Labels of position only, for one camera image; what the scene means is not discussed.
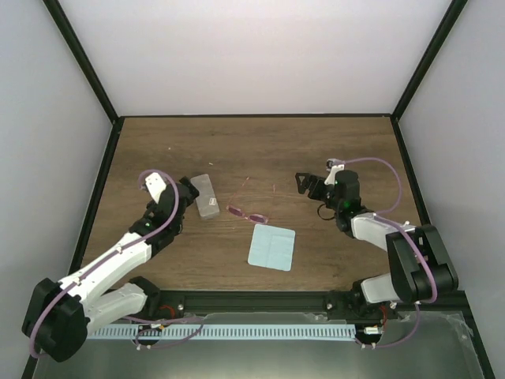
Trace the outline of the grey glasses case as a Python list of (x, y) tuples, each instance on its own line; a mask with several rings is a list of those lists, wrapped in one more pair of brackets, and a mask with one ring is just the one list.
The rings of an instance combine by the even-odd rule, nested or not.
[(198, 189), (196, 206), (202, 220), (210, 220), (219, 215), (219, 205), (208, 174), (194, 176), (190, 182)]

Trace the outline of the light blue cleaning cloth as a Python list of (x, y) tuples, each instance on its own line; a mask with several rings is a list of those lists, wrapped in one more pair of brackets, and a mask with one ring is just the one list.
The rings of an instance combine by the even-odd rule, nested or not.
[(292, 267), (295, 237), (293, 230), (257, 224), (252, 233), (248, 264), (289, 272)]

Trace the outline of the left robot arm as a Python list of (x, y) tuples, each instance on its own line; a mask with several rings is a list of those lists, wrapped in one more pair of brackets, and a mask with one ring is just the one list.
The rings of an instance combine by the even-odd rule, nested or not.
[(159, 170), (142, 172), (139, 183), (151, 200), (118, 242), (73, 274), (35, 286), (21, 328), (32, 357), (64, 362), (98, 329), (134, 315), (150, 322), (160, 312), (160, 290), (149, 280), (138, 276), (117, 290), (113, 285), (174, 241), (200, 193), (188, 178), (175, 182)]

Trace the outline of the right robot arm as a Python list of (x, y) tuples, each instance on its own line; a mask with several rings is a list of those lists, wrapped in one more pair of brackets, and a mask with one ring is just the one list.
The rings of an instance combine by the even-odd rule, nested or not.
[(458, 276), (447, 248), (431, 224), (397, 223), (365, 207), (356, 172), (333, 167), (327, 177), (298, 172), (297, 191), (332, 211), (340, 232), (386, 252), (386, 274), (358, 280), (346, 295), (348, 307), (361, 318), (388, 302), (434, 303), (456, 291)]

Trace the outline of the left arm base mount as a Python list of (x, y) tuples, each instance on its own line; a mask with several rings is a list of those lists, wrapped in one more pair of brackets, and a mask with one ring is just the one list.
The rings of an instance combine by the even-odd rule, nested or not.
[(180, 291), (160, 290), (157, 295), (149, 296), (140, 311), (130, 314), (144, 320), (178, 319), (185, 312), (185, 296)]

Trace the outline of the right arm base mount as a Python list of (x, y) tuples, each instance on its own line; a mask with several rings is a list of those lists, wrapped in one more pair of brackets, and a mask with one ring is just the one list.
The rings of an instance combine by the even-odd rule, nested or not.
[(359, 291), (327, 292), (324, 309), (335, 319), (352, 321), (379, 321), (391, 313), (388, 302), (368, 303)]

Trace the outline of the pink sunglasses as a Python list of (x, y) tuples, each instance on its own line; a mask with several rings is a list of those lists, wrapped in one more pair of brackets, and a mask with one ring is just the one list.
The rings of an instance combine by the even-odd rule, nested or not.
[(241, 220), (247, 220), (254, 224), (268, 225), (273, 211), (273, 203), (276, 196), (276, 186), (271, 185), (271, 205), (269, 208), (259, 210), (256, 204), (246, 204), (243, 201), (245, 189), (250, 182), (250, 177), (246, 177), (226, 204), (226, 211)]

